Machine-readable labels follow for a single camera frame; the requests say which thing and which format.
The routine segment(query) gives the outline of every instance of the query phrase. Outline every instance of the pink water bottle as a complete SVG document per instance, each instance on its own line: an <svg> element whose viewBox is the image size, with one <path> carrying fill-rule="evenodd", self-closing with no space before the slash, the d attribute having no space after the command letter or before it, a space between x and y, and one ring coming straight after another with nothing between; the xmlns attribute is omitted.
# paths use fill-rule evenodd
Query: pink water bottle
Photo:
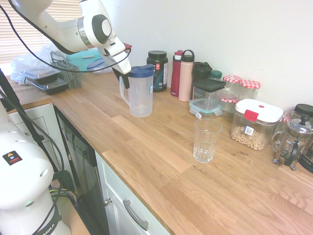
<svg viewBox="0 0 313 235"><path fill-rule="evenodd" d="M179 78L179 94L180 101L187 102L190 100L192 68L194 66L195 54L192 50L185 50L181 56L180 78Z"/></svg>
<svg viewBox="0 0 313 235"><path fill-rule="evenodd" d="M173 72L171 83L171 95L178 96L179 93L179 76L180 76L180 62L183 51L178 50L173 56Z"/></svg>

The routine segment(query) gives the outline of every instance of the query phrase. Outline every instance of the protein powder tub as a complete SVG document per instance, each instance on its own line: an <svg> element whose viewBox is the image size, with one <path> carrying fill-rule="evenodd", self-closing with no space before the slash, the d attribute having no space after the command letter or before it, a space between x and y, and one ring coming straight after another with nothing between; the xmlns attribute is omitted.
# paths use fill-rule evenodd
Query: protein powder tub
<svg viewBox="0 0 313 235"><path fill-rule="evenodd" d="M153 76L153 91L162 92L167 88L168 58L162 50L151 50L148 52L147 64L155 66Z"/></svg>

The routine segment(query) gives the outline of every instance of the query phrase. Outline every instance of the blue pitcher lid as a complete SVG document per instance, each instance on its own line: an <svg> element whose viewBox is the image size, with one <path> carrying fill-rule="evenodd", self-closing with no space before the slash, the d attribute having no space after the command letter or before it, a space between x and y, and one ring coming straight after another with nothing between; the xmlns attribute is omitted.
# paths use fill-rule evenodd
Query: blue pitcher lid
<svg viewBox="0 0 313 235"><path fill-rule="evenodd" d="M155 74L154 68L154 65L135 66L127 75L136 78L151 77Z"/></svg>

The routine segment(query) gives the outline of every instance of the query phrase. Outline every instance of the warning label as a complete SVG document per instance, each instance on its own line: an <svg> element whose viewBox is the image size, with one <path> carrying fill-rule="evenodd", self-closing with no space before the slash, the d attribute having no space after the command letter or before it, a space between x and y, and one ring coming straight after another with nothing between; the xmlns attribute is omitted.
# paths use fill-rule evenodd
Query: warning label
<svg viewBox="0 0 313 235"><path fill-rule="evenodd" d="M13 165L22 160L17 152L12 151L2 156L9 165Z"/></svg>

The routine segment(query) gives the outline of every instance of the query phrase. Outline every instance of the window blind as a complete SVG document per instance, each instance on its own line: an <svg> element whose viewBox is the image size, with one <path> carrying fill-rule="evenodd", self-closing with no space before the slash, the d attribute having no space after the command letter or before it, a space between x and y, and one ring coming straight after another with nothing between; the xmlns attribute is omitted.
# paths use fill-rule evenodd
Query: window blind
<svg viewBox="0 0 313 235"><path fill-rule="evenodd" d="M81 17L80 0L54 0L47 12L57 21L69 21ZM16 13L8 0L0 0L0 5L9 15L14 28L33 51L40 51L50 40ZM7 18L0 10L0 64L10 63L19 55L28 54L28 50L13 32Z"/></svg>

